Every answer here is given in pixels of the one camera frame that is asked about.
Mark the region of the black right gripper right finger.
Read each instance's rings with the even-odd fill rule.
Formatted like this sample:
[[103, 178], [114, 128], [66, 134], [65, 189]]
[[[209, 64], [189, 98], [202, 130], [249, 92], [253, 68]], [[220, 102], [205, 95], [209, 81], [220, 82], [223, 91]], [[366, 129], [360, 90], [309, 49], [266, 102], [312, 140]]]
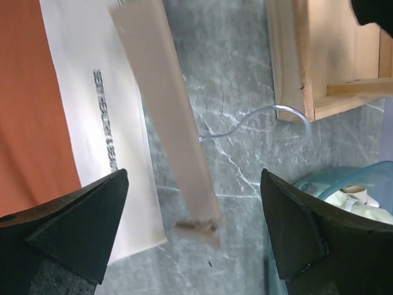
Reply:
[[392, 225], [319, 200], [267, 169], [260, 190], [289, 294], [392, 294]]

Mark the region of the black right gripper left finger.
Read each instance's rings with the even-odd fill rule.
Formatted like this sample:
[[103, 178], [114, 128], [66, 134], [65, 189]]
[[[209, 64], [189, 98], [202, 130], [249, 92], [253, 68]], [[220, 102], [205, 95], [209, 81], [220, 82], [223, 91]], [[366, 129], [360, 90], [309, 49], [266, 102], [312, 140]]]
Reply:
[[1, 218], [1, 294], [93, 294], [103, 282], [128, 192], [120, 169]]

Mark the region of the orange and cream underwear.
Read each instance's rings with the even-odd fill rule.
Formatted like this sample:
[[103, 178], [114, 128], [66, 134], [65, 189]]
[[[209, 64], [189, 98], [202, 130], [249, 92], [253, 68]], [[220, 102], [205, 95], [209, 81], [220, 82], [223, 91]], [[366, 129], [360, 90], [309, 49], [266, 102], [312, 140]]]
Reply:
[[121, 4], [1, 2], [1, 215], [124, 168], [110, 262], [166, 242], [141, 94], [109, 13]]

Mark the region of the beige clip hanger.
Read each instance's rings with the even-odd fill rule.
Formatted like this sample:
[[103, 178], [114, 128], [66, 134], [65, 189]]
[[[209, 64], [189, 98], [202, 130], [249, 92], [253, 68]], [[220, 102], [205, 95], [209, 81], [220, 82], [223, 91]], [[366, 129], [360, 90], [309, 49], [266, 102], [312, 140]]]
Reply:
[[306, 143], [311, 124], [294, 108], [272, 105], [248, 114], [228, 133], [201, 136], [163, 2], [132, 1], [111, 7], [109, 13], [190, 213], [189, 221], [177, 222], [174, 228], [181, 237], [220, 247], [222, 213], [201, 142], [228, 138], [247, 121], [274, 110], [290, 112], [303, 121]]

